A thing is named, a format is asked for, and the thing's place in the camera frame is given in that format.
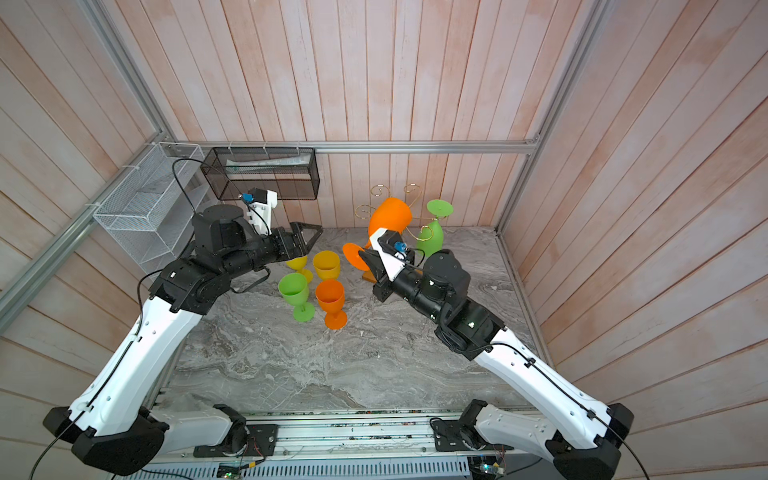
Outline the green wine glass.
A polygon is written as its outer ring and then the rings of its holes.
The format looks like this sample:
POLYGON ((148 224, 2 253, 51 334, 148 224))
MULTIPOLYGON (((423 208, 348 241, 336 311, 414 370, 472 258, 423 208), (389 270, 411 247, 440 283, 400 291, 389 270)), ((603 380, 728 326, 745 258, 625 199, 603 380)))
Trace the green wine glass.
POLYGON ((420 229, 417 236, 417 248, 424 259, 443 248, 444 232, 440 220, 452 215, 454 209, 449 202, 434 199, 427 203, 427 211, 432 215, 432 220, 420 229))
POLYGON ((293 307, 293 318, 300 323, 313 319, 315 308, 309 302, 309 283, 300 273, 285 275, 278 284, 283 299, 293 307))

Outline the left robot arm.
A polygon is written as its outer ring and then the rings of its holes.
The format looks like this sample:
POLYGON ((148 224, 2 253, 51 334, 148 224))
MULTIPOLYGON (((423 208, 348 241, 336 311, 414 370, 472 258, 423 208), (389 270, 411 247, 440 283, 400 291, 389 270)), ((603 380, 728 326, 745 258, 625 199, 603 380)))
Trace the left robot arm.
POLYGON ((71 405, 54 407, 43 425, 85 465, 128 476, 157 455, 210 446, 242 455, 245 418, 216 404, 186 413, 150 411, 144 399, 172 354, 234 279, 307 255, 322 233, 293 222, 261 234, 241 208, 218 204, 192 216, 193 238, 154 280, 139 317, 94 382, 71 405))

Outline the orange wooden rack base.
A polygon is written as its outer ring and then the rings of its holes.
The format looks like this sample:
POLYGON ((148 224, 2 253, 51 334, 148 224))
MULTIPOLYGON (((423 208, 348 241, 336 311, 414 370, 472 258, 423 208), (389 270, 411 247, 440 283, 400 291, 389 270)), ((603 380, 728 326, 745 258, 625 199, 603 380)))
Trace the orange wooden rack base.
POLYGON ((366 270, 366 271, 363 272, 362 279, 365 280, 365 281, 368 281, 370 283, 373 283, 373 284, 375 284, 377 282, 375 276, 373 275, 373 273, 370 270, 366 270))

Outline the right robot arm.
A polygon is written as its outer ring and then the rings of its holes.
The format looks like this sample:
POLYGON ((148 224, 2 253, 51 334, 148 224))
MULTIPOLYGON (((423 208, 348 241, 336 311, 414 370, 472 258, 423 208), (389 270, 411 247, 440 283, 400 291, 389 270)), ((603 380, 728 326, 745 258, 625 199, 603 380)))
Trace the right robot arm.
POLYGON ((470 275, 449 250, 421 269, 397 250, 360 253, 376 282, 374 296, 403 298, 432 320, 437 338, 513 387, 540 413, 527 417, 474 400, 456 421, 470 448, 509 446, 551 462, 566 479, 610 479, 634 421, 624 405, 581 392, 539 359, 489 309, 468 295, 470 275))

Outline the yellow wine glass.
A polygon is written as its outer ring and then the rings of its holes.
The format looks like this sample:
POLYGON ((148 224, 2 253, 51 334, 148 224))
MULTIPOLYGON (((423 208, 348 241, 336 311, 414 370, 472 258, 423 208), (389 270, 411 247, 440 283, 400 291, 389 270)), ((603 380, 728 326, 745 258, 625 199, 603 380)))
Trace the yellow wine glass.
POLYGON ((285 264, 288 268, 294 270, 296 273, 301 274, 306 279, 308 284, 312 282, 313 274, 310 270, 307 269, 307 255, 288 260, 285 262, 285 264))
POLYGON ((338 279, 341 273, 341 260, 337 253, 329 250, 318 252, 312 261, 317 276, 322 280, 338 279))

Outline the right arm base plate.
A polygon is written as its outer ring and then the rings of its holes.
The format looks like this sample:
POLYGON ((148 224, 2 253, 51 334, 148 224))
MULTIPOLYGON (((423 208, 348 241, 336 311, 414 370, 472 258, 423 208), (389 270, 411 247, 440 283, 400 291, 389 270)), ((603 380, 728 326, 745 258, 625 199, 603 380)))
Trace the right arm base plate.
POLYGON ((513 450, 513 447, 504 444, 491 444, 482 440, 480 436, 468 427, 464 427, 459 420, 445 420, 432 417, 429 426, 433 432, 434 447, 438 452, 458 451, 495 451, 513 450))

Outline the orange wine glass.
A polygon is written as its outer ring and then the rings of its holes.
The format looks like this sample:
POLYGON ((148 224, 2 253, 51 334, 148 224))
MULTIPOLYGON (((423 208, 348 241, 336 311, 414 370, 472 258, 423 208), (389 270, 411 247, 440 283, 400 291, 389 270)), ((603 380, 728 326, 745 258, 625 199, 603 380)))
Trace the orange wine glass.
POLYGON ((325 312, 324 323, 331 330, 340 330, 348 322, 347 314, 343 311, 345 304, 345 289, 341 282, 335 279, 322 281, 315 290, 318 305, 325 312))
MULTIPOLYGON (((373 213, 368 224, 368 235, 370 238, 380 228, 387 230, 393 230, 400 234, 403 233, 405 228, 410 224, 412 220, 412 212, 410 207, 402 200, 398 198, 386 199, 373 213)), ((360 252, 363 249, 371 247, 371 242, 368 242, 364 247, 360 247, 354 243, 347 243, 343 246, 343 253, 347 261, 356 269, 360 271, 369 271, 367 264, 360 258, 360 252)))

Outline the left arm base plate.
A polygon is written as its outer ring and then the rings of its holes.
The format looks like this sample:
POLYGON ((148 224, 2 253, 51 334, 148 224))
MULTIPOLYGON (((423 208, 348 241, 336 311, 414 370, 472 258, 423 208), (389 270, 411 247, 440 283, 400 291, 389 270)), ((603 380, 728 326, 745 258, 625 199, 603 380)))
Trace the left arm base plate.
POLYGON ((278 429, 277 424, 247 424, 235 427, 221 443, 195 447, 193 457, 269 457, 274 454, 276 448, 278 429))

